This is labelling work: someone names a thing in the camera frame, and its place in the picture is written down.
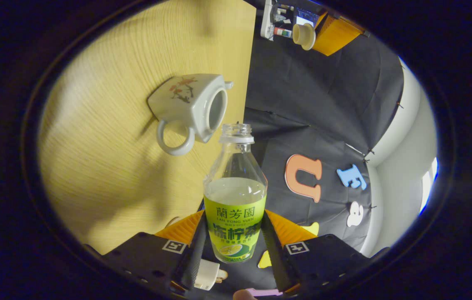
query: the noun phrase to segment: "bottle label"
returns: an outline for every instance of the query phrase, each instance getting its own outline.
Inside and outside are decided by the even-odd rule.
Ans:
[[[212,245],[225,262],[248,260],[259,239],[266,196],[247,205],[223,205],[204,196]]]

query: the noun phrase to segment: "plastic bottle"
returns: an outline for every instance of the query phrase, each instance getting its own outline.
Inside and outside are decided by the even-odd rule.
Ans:
[[[264,215],[268,180],[251,153],[251,125],[224,124],[223,149],[204,179],[213,252],[224,263],[249,260]]]

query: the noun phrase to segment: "ceramic cup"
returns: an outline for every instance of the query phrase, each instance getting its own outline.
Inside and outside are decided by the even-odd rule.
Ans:
[[[149,97],[148,104],[158,119],[156,140],[171,155],[184,155],[194,141],[206,143],[223,120],[227,108],[227,90],[233,82],[226,82],[218,74],[190,74],[176,76],[162,84]],[[186,140],[177,147],[164,142],[164,128],[178,122],[186,128]]]

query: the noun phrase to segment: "window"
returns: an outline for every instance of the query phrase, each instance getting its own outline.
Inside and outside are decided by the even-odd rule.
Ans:
[[[434,161],[432,161],[431,168],[429,169],[429,171],[427,171],[427,173],[425,173],[425,175],[423,175],[423,178],[421,179],[423,192],[421,195],[421,207],[419,208],[420,213],[427,205],[427,200],[429,199],[432,183],[436,179],[436,175],[438,175],[438,159],[434,158]]]

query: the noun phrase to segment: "wooden table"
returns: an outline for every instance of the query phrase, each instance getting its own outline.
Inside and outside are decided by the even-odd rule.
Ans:
[[[38,143],[49,199],[66,227],[105,254],[195,212],[221,129],[185,156],[156,143],[146,99],[172,76],[234,81],[223,123],[242,121],[255,8],[243,0],[170,0],[95,40],[53,87]],[[170,146],[184,138],[165,132]]]

